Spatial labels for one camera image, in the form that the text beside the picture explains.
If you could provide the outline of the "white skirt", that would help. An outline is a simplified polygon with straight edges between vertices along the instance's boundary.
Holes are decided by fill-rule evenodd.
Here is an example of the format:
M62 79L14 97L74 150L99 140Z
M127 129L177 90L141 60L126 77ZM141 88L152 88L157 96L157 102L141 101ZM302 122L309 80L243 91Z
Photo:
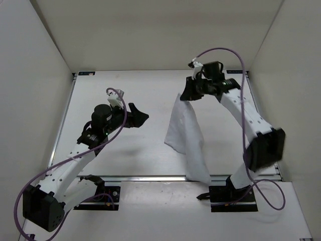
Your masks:
M210 184L211 176L203 153L204 137L196 113L188 101L180 98L178 93L164 143L183 155L187 179Z

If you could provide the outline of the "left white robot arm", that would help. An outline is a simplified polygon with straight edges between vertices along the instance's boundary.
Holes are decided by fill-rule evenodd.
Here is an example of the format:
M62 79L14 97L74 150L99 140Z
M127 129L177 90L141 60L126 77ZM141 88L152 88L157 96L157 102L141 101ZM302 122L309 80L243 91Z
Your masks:
M91 197L99 200L104 196L104 181L94 175L80 178L75 186L71 183L84 167L102 150L108 136L121 126L139 128L149 118L129 103L129 111L120 105L100 104L94 108L91 120L87 122L71 151L71 160L60 163L49 176L39 184L23 191L23 216L48 232L54 231L64 215Z

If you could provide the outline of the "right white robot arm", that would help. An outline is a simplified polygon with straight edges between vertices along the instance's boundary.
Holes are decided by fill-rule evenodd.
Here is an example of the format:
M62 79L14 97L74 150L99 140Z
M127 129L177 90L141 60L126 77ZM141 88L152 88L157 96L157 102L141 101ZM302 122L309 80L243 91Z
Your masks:
M241 167L231 175L225 188L225 196L231 201L243 195L243 189L265 168L280 161L283 156L285 132L274 128L241 93L241 86L233 79L227 79L223 64L219 61L202 64L192 61L193 70L186 78L181 100L194 101L204 95L212 95L235 118L245 132L249 145L245 148Z

